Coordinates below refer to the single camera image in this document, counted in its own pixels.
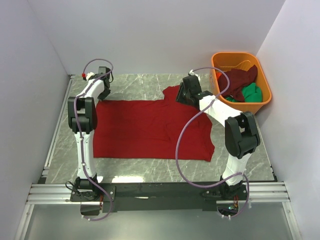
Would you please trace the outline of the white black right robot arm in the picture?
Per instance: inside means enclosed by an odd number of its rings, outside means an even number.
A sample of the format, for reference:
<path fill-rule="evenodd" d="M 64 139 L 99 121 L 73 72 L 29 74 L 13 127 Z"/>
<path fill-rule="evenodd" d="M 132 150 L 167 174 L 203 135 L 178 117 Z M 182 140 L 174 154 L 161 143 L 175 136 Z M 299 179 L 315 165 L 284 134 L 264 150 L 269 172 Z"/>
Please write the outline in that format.
<path fill-rule="evenodd" d="M 202 91 L 199 77 L 188 75 L 180 83 L 176 101 L 195 107 L 199 110 L 183 127 L 185 131 L 197 117 L 202 114 L 214 118 L 224 127 L 224 143 L 228 151 L 228 159 L 220 181 L 210 185 L 200 185 L 182 178 L 197 188 L 217 188 L 222 198 L 232 199 L 235 195 L 249 193 L 249 185 L 245 176 L 247 162 L 261 139 L 254 115 L 250 111 L 241 112 L 223 103 L 209 91 Z"/>

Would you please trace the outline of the bright red t shirt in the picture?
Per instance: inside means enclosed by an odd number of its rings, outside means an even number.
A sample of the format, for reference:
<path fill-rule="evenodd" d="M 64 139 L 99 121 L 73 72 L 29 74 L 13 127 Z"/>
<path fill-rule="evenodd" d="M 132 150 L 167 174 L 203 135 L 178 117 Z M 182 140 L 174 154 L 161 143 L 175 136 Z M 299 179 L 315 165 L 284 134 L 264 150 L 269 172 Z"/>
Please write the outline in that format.
<path fill-rule="evenodd" d="M 212 122 L 192 106 L 176 102 L 179 86 L 163 90 L 160 100 L 104 100 L 97 104 L 93 137 L 95 158 L 211 161 Z"/>

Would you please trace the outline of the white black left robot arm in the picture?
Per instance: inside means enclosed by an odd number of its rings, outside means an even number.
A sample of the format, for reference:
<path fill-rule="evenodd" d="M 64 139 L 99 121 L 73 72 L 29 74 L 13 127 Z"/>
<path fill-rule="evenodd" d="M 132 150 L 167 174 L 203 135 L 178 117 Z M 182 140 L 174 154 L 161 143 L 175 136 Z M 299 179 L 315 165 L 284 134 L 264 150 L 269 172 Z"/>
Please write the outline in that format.
<path fill-rule="evenodd" d="M 98 187 L 98 176 L 94 164 L 93 140 L 98 126 L 96 106 L 110 94 L 112 70 L 105 66 L 98 73 L 82 73 L 87 85 L 76 96 L 67 100 L 68 126 L 74 133 L 77 146 L 77 177 L 72 186 L 72 202 L 90 202 L 103 199 L 103 191 Z"/>

